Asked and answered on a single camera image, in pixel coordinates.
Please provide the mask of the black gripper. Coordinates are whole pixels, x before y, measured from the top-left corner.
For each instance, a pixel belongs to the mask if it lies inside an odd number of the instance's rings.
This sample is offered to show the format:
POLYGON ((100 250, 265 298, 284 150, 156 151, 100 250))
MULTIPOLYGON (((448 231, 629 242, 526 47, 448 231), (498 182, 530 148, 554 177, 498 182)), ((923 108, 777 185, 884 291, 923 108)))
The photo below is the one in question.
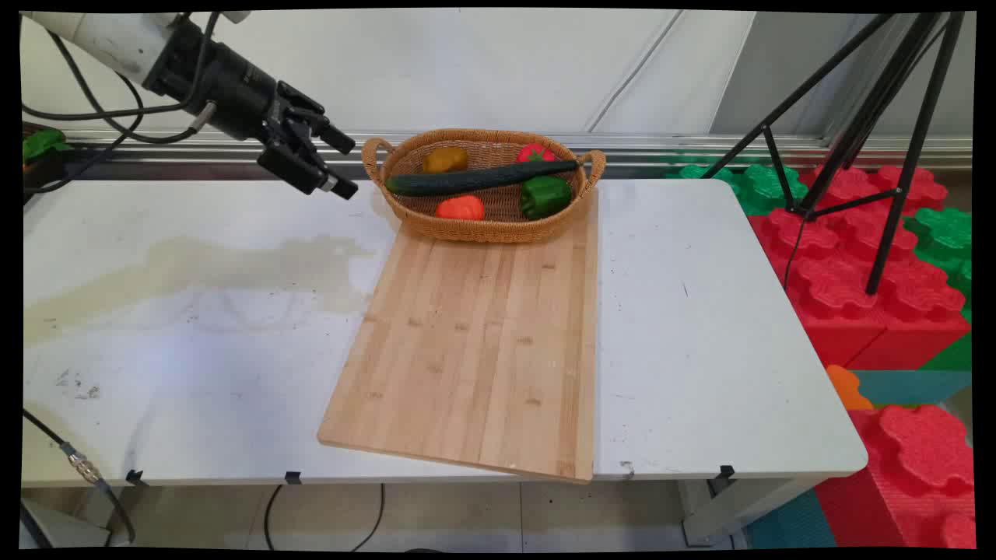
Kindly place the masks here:
POLYGON ((351 153, 355 139, 333 125, 324 107, 230 47, 206 38, 189 20, 167 26, 163 52, 142 85, 177 102, 185 100, 184 111, 192 116, 214 103, 211 127, 236 141, 266 143, 259 166, 302 194, 323 191, 348 201, 359 191, 356 182, 330 170, 316 150, 291 145, 299 135, 309 135, 342 155, 351 153))

